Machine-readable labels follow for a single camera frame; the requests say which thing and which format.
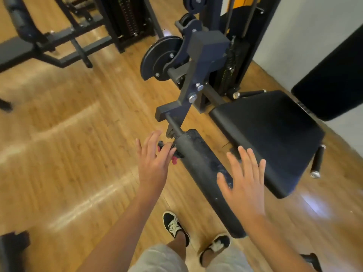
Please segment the light gray shorts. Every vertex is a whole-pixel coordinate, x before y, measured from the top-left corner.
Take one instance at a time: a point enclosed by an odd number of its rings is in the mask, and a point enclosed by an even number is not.
[[[253,272],[245,255],[234,247],[225,249],[216,256],[206,272]],[[181,257],[164,244],[147,249],[129,272],[188,272]]]

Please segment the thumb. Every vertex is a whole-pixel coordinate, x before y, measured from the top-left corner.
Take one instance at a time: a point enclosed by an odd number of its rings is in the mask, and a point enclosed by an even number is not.
[[[218,184],[220,191],[222,192],[223,197],[225,199],[227,197],[229,197],[232,191],[229,188],[224,175],[220,172],[217,173],[217,184]]]

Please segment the shoe sole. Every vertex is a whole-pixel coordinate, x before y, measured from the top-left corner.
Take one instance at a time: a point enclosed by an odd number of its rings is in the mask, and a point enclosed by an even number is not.
[[[231,240],[231,238],[230,238],[230,236],[229,236],[229,234],[228,234],[228,233],[222,233],[222,234],[217,235],[217,236],[213,239],[213,241],[215,241],[216,239],[218,239],[219,237],[222,237],[222,236],[228,236],[228,237],[229,237],[229,246],[228,246],[228,247],[230,247],[230,245],[231,245],[231,243],[232,243],[232,240]],[[198,260],[199,260],[199,264],[200,264],[200,266],[202,266],[202,264],[200,263],[200,257],[203,255],[203,253],[204,253],[204,252],[206,252],[206,250],[207,250],[208,248],[209,248],[209,247],[207,247],[206,249],[204,249],[202,252],[200,252],[200,253],[199,253]]]
[[[163,217],[162,217],[162,219],[163,219],[163,223],[164,223],[164,215],[165,214],[170,214],[170,215],[173,215],[173,216],[175,216],[175,218],[177,218],[178,216],[177,215],[175,215],[172,211],[165,211],[164,213],[163,213]],[[189,244],[190,244],[190,236],[189,236],[189,233],[188,232],[186,232],[186,234],[188,235],[188,238],[189,238]]]

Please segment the white shoelace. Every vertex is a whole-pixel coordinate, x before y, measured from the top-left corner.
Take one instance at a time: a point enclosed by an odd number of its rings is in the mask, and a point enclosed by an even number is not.
[[[213,252],[217,252],[224,247],[224,244],[219,240],[217,242],[213,242],[212,245],[209,247],[213,250]]]
[[[181,230],[182,228],[178,225],[178,218],[174,218],[170,224],[168,225],[169,232],[172,233],[173,237],[175,237],[176,232]]]

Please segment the black sneaker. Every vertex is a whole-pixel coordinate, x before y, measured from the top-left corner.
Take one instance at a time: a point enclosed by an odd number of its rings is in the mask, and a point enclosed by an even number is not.
[[[183,231],[183,233],[185,234],[185,241],[186,241],[185,247],[188,247],[190,242],[190,236],[181,226],[176,215],[171,211],[165,211],[163,214],[163,221],[166,230],[168,230],[168,232],[173,236],[173,238],[176,237],[176,234],[179,231]]]
[[[230,237],[227,234],[219,234],[213,240],[213,242],[199,255],[199,263],[202,265],[202,258],[204,252],[207,250],[212,250],[213,252],[218,252],[222,248],[228,248],[230,246]]]

